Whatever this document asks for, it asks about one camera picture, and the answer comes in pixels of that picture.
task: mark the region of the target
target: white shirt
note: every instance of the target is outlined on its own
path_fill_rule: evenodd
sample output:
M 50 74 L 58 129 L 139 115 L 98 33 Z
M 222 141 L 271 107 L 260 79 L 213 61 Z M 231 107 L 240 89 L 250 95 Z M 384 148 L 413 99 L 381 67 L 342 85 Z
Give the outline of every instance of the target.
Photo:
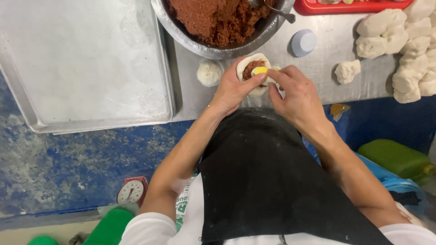
M 177 233 L 174 221 L 159 213 L 145 213 L 131 220 L 119 245 L 201 245 L 204 220 L 203 182 L 199 174 L 191 183 L 183 225 Z M 387 225 L 380 231 L 394 245 L 436 245 L 436 235 L 412 224 Z M 307 233 L 285 235 L 288 245 L 343 245 Z M 278 235 L 230 239 L 224 245 L 282 245 Z

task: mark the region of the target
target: paper cupcake liner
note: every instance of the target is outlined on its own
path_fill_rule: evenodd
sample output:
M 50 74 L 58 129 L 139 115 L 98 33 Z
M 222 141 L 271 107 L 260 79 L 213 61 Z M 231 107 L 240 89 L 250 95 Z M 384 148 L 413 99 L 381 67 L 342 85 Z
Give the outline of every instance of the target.
M 313 32 L 311 30 L 309 30 L 309 29 L 304 29 L 304 30 L 298 31 L 292 37 L 291 48 L 292 48 L 292 52 L 297 57 L 303 57 L 303 56 L 306 56 L 306 55 L 308 55 L 308 54 L 310 54 L 312 52 L 312 50 L 311 51 L 304 51 L 303 49 L 301 49 L 301 44 L 300 44 L 301 43 L 301 39 L 307 33 L 313 33 Z
M 220 70 L 221 70 L 221 77 L 222 77 L 222 75 L 224 74 L 224 66 L 223 66 L 223 64 L 221 63 L 221 61 L 219 61 L 219 60 L 211 60 L 211 59 L 208 59 L 208 58 L 203 58 L 203 59 L 201 59 L 200 62 L 198 63 L 198 66 L 200 66 L 201 64 L 203 64 L 203 63 L 205 63 L 205 62 L 210 62 L 210 63 L 214 63 L 214 64 L 218 65 L 219 68 L 220 68 Z M 210 87 L 218 86 L 220 80 L 218 80 L 216 83 L 213 83 L 213 84 L 203 84 L 202 82 L 200 82 L 200 83 L 201 83 L 201 85 L 203 85 L 204 87 L 208 87 L 208 88 L 210 88 Z

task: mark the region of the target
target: right hand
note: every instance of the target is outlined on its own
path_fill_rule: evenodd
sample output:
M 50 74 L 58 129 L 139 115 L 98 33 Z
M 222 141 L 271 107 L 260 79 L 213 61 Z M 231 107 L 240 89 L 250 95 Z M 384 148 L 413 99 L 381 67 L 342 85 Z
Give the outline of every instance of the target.
M 282 98 L 276 85 L 268 84 L 269 99 L 277 113 L 308 138 L 331 130 L 333 124 L 325 116 L 315 85 L 296 66 L 290 65 L 279 71 L 269 69 L 268 76 L 286 92 Z

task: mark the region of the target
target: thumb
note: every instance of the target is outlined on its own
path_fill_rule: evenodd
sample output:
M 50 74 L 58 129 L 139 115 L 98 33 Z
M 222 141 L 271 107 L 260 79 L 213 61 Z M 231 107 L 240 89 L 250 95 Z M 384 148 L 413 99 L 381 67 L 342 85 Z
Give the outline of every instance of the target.
M 249 93 L 252 91 L 255 87 L 259 86 L 266 78 L 266 73 L 259 73 L 255 75 L 254 77 L 251 77 L 247 81 L 244 81 L 241 83 L 242 90 L 245 93 Z
M 276 109 L 280 108 L 283 104 L 282 95 L 279 93 L 277 87 L 273 83 L 269 83 L 268 98 L 272 101 L 272 104 Z

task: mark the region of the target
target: metal bowl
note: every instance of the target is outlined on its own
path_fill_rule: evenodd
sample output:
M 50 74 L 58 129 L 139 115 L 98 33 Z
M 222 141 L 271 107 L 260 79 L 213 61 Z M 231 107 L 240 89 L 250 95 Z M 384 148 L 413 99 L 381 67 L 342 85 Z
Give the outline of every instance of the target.
M 277 0 L 275 8 L 289 13 L 295 0 Z M 224 47 L 211 46 L 188 33 L 185 26 L 169 14 L 167 0 L 151 0 L 162 26 L 181 45 L 190 51 L 209 59 L 232 59 L 247 55 L 264 45 L 282 26 L 285 19 L 275 13 L 256 23 L 256 31 L 244 43 L 231 43 Z

